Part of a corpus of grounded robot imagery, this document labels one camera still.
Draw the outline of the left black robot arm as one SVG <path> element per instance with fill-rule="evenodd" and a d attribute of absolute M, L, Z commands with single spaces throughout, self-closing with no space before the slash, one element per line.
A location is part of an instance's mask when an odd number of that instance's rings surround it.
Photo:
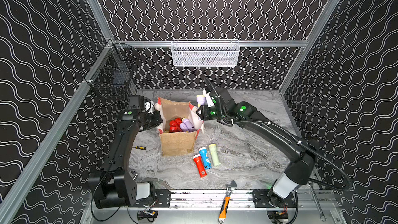
<path fill-rule="evenodd" d="M 120 116 L 116 139 L 103 165 L 90 174 L 89 189 L 99 209 L 132 206 L 138 200 L 137 183 L 129 173 L 130 154 L 140 129 L 144 131 L 163 123 L 159 111 L 129 111 Z"/>

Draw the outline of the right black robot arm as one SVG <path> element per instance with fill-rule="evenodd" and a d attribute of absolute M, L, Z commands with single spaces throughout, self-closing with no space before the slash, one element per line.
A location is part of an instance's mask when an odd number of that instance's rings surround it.
<path fill-rule="evenodd" d="M 308 141 L 293 135 L 266 118 L 253 105 L 247 102 L 235 103 L 234 100 L 229 100 L 227 103 L 222 103 L 221 100 L 218 100 L 213 101 L 213 103 L 214 106 L 212 107 L 202 105 L 196 111 L 202 120 L 216 120 L 230 127 L 238 125 L 264 138 L 290 160 L 282 176 L 276 179 L 267 193 L 266 198 L 271 206 L 280 206 L 289 197 L 291 192 L 308 182 L 313 182 L 337 191 L 352 190 L 352 179 L 341 168 L 318 151 L 317 142 Z M 313 179 L 311 174 L 318 158 L 323 159 L 339 171 L 346 180 L 347 185 L 345 187 L 336 187 Z"/>

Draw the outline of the purple flashlight yellow rim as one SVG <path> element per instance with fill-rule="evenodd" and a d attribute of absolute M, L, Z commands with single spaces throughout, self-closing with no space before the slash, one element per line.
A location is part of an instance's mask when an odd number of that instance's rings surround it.
<path fill-rule="evenodd" d="M 185 124 L 185 126 L 187 127 L 187 130 L 189 132 L 194 132 L 196 131 L 195 126 L 190 122 L 190 120 L 188 118 L 183 118 L 182 122 Z"/>

